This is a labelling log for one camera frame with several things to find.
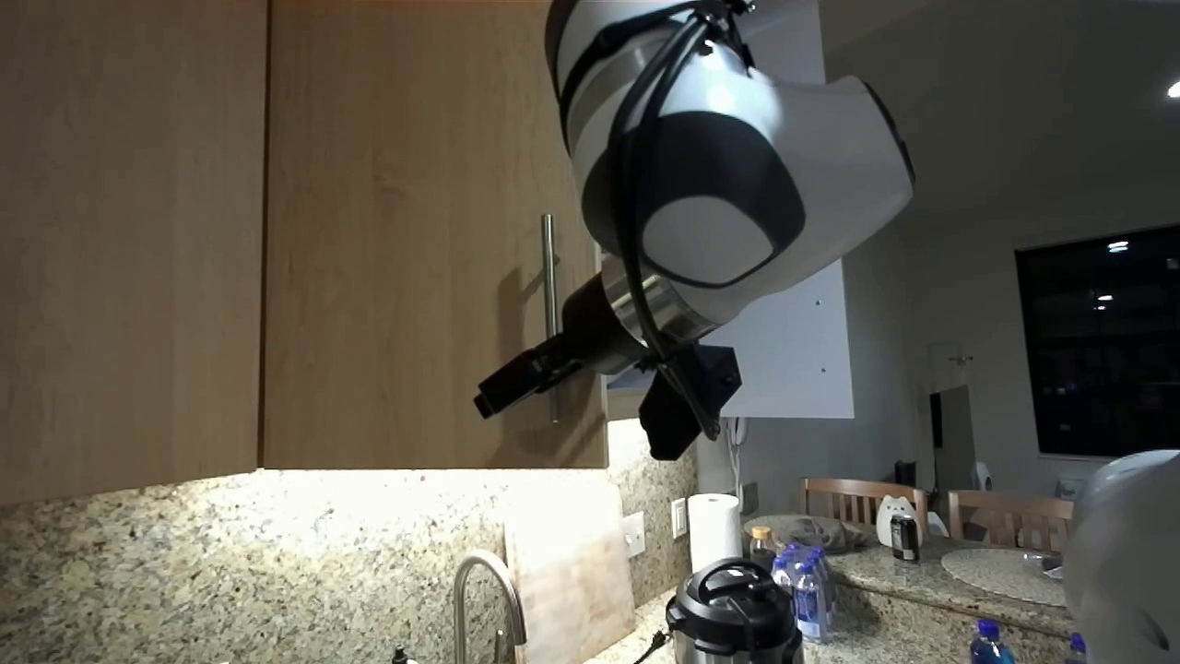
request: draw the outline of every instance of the robotic arm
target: robotic arm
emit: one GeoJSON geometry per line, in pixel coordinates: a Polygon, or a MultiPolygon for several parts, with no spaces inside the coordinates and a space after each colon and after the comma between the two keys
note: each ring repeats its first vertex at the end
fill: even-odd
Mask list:
{"type": "Polygon", "coordinates": [[[485,418],[579,370],[652,370],[641,423],[680,458],[737,390],[696,341],[874,236],[912,201],[912,161],[874,94],[760,70],[753,0],[556,0],[551,75],[606,265],[566,333],[478,384],[485,418]]]}

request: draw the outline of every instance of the wooden chair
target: wooden chair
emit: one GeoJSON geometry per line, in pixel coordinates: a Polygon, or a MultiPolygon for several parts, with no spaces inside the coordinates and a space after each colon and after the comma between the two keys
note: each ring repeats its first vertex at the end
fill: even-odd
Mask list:
{"type": "Polygon", "coordinates": [[[874,480],[805,480],[805,512],[832,515],[847,529],[877,529],[880,499],[907,499],[916,504],[917,538],[927,544],[927,491],[874,480]]]}
{"type": "Polygon", "coordinates": [[[950,538],[1061,552],[1073,501],[997,491],[949,491],[950,538]]]}

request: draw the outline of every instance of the cabinet door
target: cabinet door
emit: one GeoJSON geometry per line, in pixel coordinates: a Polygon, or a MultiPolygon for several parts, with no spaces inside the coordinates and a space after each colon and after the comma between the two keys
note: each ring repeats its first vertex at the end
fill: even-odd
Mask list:
{"type": "Polygon", "coordinates": [[[260,464],[262,0],[0,5],[0,501],[260,464]]]}
{"type": "Polygon", "coordinates": [[[600,464],[598,377],[485,420],[476,384],[595,274],[542,56],[545,0],[277,0],[265,464],[600,464]]]}

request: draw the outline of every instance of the chrome faucet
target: chrome faucet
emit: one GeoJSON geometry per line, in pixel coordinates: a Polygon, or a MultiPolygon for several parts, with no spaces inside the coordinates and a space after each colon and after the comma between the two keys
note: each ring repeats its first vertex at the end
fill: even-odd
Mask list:
{"type": "Polygon", "coordinates": [[[512,587],[509,566],[492,552],[492,551],[471,551],[459,571],[455,571],[455,587],[449,587],[449,602],[455,602],[455,664],[470,664],[470,576],[471,567],[487,567],[492,581],[503,587],[503,602],[504,602],[504,629],[496,632],[496,664],[512,664],[512,647],[523,647],[523,608],[519,608],[519,593],[512,587]]]}

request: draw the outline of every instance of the granite backsplash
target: granite backsplash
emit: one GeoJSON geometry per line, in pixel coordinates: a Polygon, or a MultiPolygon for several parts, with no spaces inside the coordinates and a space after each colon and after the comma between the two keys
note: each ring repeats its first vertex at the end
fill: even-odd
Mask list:
{"type": "MultiPolygon", "coordinates": [[[[614,423],[610,474],[251,474],[0,509],[0,659],[449,659],[449,581],[503,552],[512,491],[552,501],[617,483],[648,545],[635,602],[690,571],[668,501],[692,495],[692,455],[647,458],[614,423]]],[[[499,624],[470,587],[471,637],[499,624]]]]}

